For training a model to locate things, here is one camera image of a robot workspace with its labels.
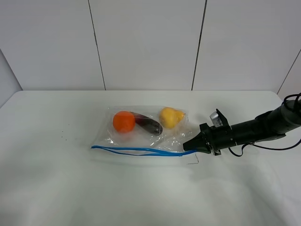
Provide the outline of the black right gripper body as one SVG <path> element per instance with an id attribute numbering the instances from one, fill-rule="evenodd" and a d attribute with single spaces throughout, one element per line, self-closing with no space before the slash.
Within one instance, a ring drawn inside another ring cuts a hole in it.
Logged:
<path id="1" fill-rule="evenodd" d="M 221 155 L 221 149 L 232 147 L 232 129 L 230 125 L 209 127 L 206 123 L 203 123 L 200 125 L 200 131 L 213 155 Z"/>

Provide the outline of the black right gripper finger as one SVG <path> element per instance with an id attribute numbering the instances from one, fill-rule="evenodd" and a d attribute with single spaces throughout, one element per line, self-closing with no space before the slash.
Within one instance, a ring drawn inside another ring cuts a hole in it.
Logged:
<path id="1" fill-rule="evenodd" d="M 208 153 L 208 146 L 204 134 L 202 132 L 199 132 L 194 138 L 183 143 L 183 149 L 185 152 L 194 151 L 200 153 Z"/>

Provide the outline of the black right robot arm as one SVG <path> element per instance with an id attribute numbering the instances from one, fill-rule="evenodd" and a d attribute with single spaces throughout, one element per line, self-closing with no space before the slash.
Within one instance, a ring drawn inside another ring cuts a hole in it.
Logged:
<path id="1" fill-rule="evenodd" d="M 200 133 L 183 144 L 185 152 L 221 154 L 222 149 L 229 151 L 236 157 L 231 148 L 241 145 L 244 149 L 248 145 L 266 149 L 256 145 L 256 142 L 271 141 L 286 136 L 286 133 L 301 126 L 300 94 L 288 95 L 280 107 L 265 112 L 255 119 L 235 125 L 229 125 L 226 117 L 218 110 L 210 115 L 213 126 L 200 124 Z"/>

